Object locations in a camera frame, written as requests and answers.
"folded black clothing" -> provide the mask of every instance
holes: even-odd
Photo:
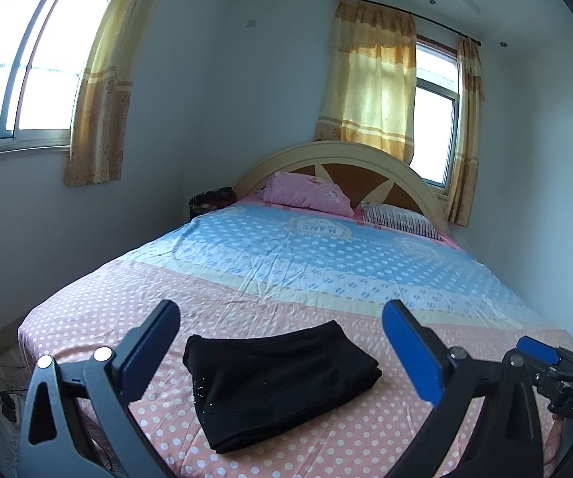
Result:
[[[198,420],[216,453],[289,431],[369,390],[377,360],[335,321],[270,338],[187,340]]]

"arched headboard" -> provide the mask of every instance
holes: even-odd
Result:
[[[437,230],[449,234],[448,223],[428,184],[405,163],[366,145],[321,141],[303,144],[267,158],[238,182],[238,197],[261,189],[276,171],[300,172],[334,182],[351,199],[386,203],[415,210]]]

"curtain rod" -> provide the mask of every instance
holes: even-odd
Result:
[[[416,16],[417,18],[420,18],[421,20],[426,20],[426,22],[431,22],[434,23],[435,25],[439,25],[440,27],[446,28],[452,32],[454,32],[455,34],[459,34],[462,35],[464,37],[470,37],[469,35],[464,34],[463,32],[460,32],[458,30],[455,30],[454,28],[449,27],[448,25],[444,25],[443,23],[440,22],[436,22],[435,20],[431,20],[431,18],[426,18],[425,16],[422,16],[421,14],[416,14],[415,12],[411,12],[410,10],[406,10],[406,9],[400,9],[399,7],[393,7],[390,5],[386,5],[386,4],[380,4],[380,2],[374,2],[372,0],[357,0],[358,2],[366,2],[367,4],[374,4],[374,5],[379,5],[380,7],[388,7],[389,9],[395,9],[395,10],[400,10],[401,12],[405,12],[407,14],[411,14],[412,16]],[[470,39],[472,39],[475,43],[477,43],[479,46],[482,46],[481,41],[477,41],[475,38],[470,37]]]

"pillow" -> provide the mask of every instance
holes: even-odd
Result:
[[[276,172],[267,182],[262,200],[268,203],[311,208],[328,214],[353,217],[351,200],[335,183],[296,172]]]
[[[439,239],[440,235],[431,222],[421,214],[391,204],[362,202],[364,221],[411,234]]]

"gold curtain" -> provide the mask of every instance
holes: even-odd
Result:
[[[469,37],[457,44],[461,98],[455,160],[450,180],[446,215],[448,221],[467,227],[473,207],[479,170],[479,134],[483,95],[482,63],[479,49]]]
[[[67,186],[121,179],[133,68],[155,0],[109,0],[81,74]]]
[[[314,139],[370,145],[410,164],[416,42],[410,14],[340,0]]]

